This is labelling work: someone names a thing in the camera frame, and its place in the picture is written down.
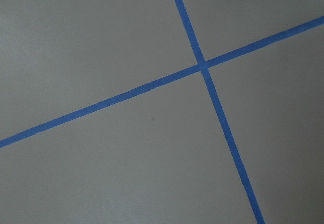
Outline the blue tape long line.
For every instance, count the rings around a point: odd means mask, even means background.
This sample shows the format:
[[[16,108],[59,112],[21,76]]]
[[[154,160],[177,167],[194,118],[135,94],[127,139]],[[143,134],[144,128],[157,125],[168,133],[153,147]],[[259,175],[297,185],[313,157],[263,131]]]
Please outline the blue tape long line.
[[[200,73],[201,73],[201,75],[203,77],[205,86],[206,86],[206,88],[208,90],[208,93],[209,93],[210,99],[212,101],[214,110],[215,110],[216,115],[218,117],[220,126],[222,128],[223,133],[224,133],[224,136],[225,136],[226,142],[228,144],[228,148],[230,150],[230,153],[231,153],[232,159],[234,161],[236,170],[237,170],[237,172],[239,174],[241,183],[242,183],[242,185],[244,187],[246,196],[247,196],[248,201],[250,203],[250,207],[252,209],[252,212],[253,212],[253,215],[255,217],[256,223],[265,223],[262,212],[261,212],[261,209],[260,209],[258,201],[257,201],[257,198],[255,196],[253,187],[251,185],[249,176],[248,176],[248,174],[246,172],[244,163],[243,163],[243,161],[241,159],[241,156],[240,156],[239,150],[237,148],[235,139],[233,137],[231,128],[230,128],[229,123],[227,121],[226,115],[224,113],[223,107],[221,105],[220,99],[218,97],[218,94],[217,94],[217,91],[216,91],[216,88],[215,88],[215,85],[214,85],[212,77],[210,75],[210,72],[209,72],[209,69],[208,69],[208,66],[207,66],[207,62],[206,62],[206,60],[205,60],[205,58],[203,56],[203,53],[201,51],[199,42],[197,40],[195,31],[194,31],[193,26],[191,24],[191,21],[190,21],[189,15],[187,13],[184,1],[183,0],[174,0],[174,1],[175,1],[175,4],[176,4],[176,7],[178,9],[178,13],[180,15],[181,21],[183,23],[185,32],[187,34],[188,40],[190,42],[190,46],[191,46],[192,51],[194,53],[194,56],[196,58],[197,65],[199,66]]]

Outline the blue tape crossing line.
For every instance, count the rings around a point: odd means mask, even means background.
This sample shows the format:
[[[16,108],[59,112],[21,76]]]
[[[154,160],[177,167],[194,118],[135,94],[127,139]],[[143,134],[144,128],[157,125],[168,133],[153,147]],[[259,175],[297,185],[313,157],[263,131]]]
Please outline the blue tape crossing line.
[[[277,34],[274,34],[272,36],[269,36],[267,38],[261,39],[259,41],[253,42],[251,44],[248,44],[246,46],[240,47],[236,50],[224,53],[220,56],[217,56],[215,58],[212,58],[210,60],[206,61],[207,67],[211,68],[213,66],[222,64],[224,62],[230,61],[232,59],[238,58],[240,56],[243,56],[245,54],[248,54],[250,52],[256,51],[260,48],[269,46],[273,43],[279,42],[281,40],[287,39],[289,37],[295,36],[299,33],[305,32],[307,30],[316,28],[318,26],[323,25],[323,16],[313,19],[311,21],[305,22],[303,24],[300,24],[298,26],[295,26],[293,28],[287,29],[285,31],[279,32]],[[131,89],[127,92],[121,93],[119,95],[116,95],[114,97],[108,98],[106,100],[103,100],[101,102],[97,102],[95,104],[92,104],[90,106],[87,106],[85,108],[76,110],[74,112],[71,112],[69,114],[63,115],[59,118],[50,120],[48,122],[45,122],[43,124],[40,124],[38,126],[32,127],[30,129],[27,129],[23,132],[17,133],[13,136],[7,137],[5,139],[1,140],[1,147],[5,147],[7,145],[10,145],[12,143],[18,142],[20,140],[23,140],[25,138],[31,137],[33,135],[36,135],[38,133],[44,132],[46,130],[49,130],[51,128],[55,128],[59,125],[65,124],[67,122],[73,121],[75,119],[81,118],[85,115],[91,114],[95,111],[99,111],[101,109],[107,108],[109,106],[112,106],[114,104],[117,104],[119,102],[128,100],[132,97],[135,97],[137,95],[141,95],[143,93],[146,93],[150,90],[153,90],[155,88],[161,87],[163,85],[169,84],[173,81],[185,78],[189,75],[195,74],[199,72],[199,67],[197,65],[185,68],[181,71],[175,72],[171,75],[162,77],[160,79],[157,79],[155,81],[149,82],[147,84],[144,84],[142,86],[136,87],[134,89]]]

